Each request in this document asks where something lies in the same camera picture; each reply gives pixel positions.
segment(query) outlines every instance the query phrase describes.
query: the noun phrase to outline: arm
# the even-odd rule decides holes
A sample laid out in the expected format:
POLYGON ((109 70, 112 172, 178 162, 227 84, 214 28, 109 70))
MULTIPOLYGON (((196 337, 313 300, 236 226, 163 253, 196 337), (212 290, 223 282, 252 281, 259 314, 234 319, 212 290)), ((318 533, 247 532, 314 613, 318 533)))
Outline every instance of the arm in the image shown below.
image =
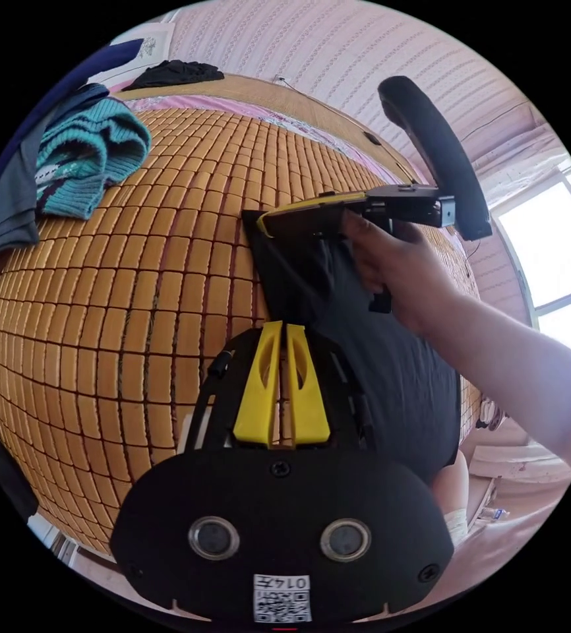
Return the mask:
POLYGON ((425 337, 440 356, 571 466, 571 350, 458 293, 425 337))
POLYGON ((415 226, 394 222, 397 239, 347 213, 343 232, 365 287, 386 286, 405 327, 571 467, 571 350, 462 295, 415 226))

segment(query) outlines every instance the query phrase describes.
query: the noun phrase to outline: teal knitted sweater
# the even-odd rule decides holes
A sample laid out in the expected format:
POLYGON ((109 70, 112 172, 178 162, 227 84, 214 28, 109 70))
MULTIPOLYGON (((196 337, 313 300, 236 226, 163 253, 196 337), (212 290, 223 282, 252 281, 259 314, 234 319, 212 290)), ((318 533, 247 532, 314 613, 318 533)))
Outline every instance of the teal knitted sweater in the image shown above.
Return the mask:
POLYGON ((48 127, 37 157, 37 211, 87 220, 105 188, 142 165, 151 142, 130 109, 110 97, 48 127))

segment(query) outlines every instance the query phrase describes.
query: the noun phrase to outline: camera lens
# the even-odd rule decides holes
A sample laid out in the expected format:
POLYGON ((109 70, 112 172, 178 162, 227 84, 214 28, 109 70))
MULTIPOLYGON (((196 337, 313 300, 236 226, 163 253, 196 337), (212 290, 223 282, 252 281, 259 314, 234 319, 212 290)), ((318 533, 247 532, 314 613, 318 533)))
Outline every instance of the camera lens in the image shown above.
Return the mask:
POLYGON ((356 519, 339 519, 328 525, 320 538, 321 551, 336 562, 351 562, 363 556, 371 542, 367 526, 356 519))
POLYGON ((189 530, 191 549, 207 560, 225 560, 239 548, 237 530, 219 516, 198 519, 189 530))

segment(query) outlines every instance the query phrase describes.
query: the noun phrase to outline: screw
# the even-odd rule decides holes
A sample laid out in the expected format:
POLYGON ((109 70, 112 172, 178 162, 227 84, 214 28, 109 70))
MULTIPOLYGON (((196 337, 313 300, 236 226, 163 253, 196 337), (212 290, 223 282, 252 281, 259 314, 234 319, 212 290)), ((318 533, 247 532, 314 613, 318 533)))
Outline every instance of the screw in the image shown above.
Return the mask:
POLYGON ((431 565, 426 565, 422 571, 417 575, 417 579, 420 582, 432 582, 439 576, 439 565, 433 563, 431 565))
POLYGON ((274 462, 270 466, 270 472, 275 477, 287 477, 290 474, 290 465, 287 462, 274 462))
POLYGON ((127 570, 131 576, 134 576, 134 578, 142 578, 142 569, 138 569, 133 562, 128 565, 127 570))

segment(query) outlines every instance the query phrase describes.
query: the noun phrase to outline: bed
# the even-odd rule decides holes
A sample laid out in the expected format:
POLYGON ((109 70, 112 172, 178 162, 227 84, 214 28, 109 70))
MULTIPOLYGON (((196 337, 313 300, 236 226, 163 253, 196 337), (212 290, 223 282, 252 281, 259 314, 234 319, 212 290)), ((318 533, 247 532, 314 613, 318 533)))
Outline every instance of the bed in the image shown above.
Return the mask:
MULTIPOLYGON (((0 277, 0 439, 40 512, 97 552, 109 554, 133 482, 176 454, 205 366, 266 319, 241 209, 415 173, 338 113, 292 96, 277 108, 277 87, 263 84, 117 95, 152 133, 143 167, 87 222, 42 220, 40 244, 0 277)), ((458 238, 425 233, 478 296, 458 238)), ((480 395, 462 379, 460 396, 461 440, 480 395)), ((287 420, 276 425, 274 443, 290 433, 287 420)))

